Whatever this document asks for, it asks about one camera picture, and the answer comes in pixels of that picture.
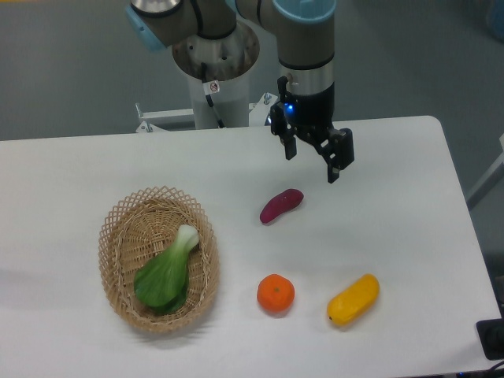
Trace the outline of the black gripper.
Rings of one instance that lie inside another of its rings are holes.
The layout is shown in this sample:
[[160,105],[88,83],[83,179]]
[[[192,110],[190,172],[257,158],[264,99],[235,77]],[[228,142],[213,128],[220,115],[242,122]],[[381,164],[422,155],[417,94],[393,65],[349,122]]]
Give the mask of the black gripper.
[[297,154],[295,136],[316,145],[327,164],[327,178],[334,183],[339,173],[354,162],[354,138],[349,128],[332,127],[335,84],[316,94],[294,94],[287,89],[287,77],[277,80],[280,99],[270,108],[271,133],[280,138],[285,158]]

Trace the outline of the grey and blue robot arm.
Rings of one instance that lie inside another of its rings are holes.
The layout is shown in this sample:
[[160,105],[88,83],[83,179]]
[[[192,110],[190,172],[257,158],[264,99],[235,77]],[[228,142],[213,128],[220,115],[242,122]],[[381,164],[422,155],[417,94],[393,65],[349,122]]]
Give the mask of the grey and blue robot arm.
[[222,98],[258,59],[254,26],[276,39],[278,98],[269,111],[271,132],[286,158],[296,143],[313,146],[328,167],[328,181],[354,161],[353,135],[332,123],[335,99],[333,1],[131,1],[127,18],[150,50],[170,49],[186,77],[195,81],[195,122],[230,128],[230,115],[247,110],[245,95]]

